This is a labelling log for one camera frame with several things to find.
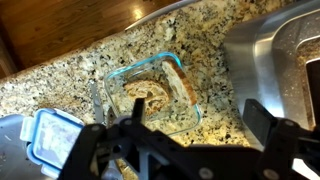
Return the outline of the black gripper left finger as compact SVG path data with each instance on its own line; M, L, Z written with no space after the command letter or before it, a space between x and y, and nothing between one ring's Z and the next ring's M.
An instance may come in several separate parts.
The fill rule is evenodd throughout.
M145 99L137 98L132 111L132 119L135 122L143 123L145 121Z

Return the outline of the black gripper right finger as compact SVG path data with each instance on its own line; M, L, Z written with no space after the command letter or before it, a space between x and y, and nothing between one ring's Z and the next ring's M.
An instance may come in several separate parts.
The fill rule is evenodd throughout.
M277 119L255 99L245 101L242 120L246 126L245 135L252 147L264 147L277 125Z

